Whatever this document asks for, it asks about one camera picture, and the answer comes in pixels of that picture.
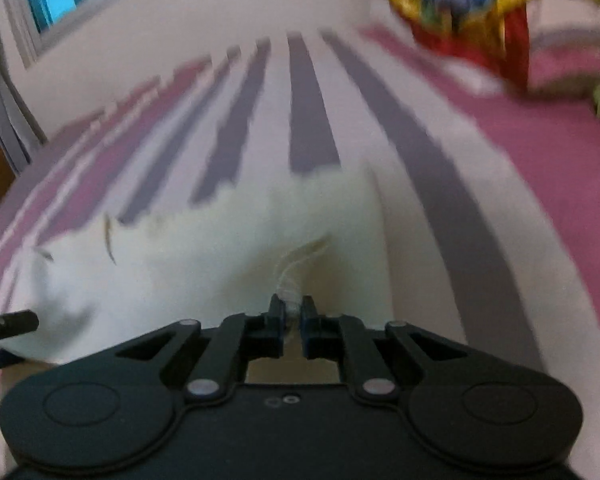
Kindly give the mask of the white knit sweater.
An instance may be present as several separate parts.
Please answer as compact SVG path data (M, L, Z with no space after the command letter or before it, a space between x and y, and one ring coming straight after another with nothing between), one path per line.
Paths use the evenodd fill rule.
M218 326L273 296L376 327L392 317L378 186L368 169L324 168L270 184L224 185L197 206L129 224L99 217L28 249L12 306L33 333L1 342L65 364L192 318Z

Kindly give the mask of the pink grey striped bedspread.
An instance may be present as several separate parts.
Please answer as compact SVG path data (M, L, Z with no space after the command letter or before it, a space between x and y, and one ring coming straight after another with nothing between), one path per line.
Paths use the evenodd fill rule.
M203 56L66 125L0 203L0 314L23 310L23 254L96 218L332 167L376 180L389 321L566 384L584 413L570 466L600 479L600 120L474 96L381 24Z

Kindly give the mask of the striped pink pillow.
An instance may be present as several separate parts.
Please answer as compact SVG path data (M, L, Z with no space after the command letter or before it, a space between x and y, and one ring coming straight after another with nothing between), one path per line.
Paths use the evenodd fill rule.
M527 6L528 92L585 96L600 86L600 5L534 0Z

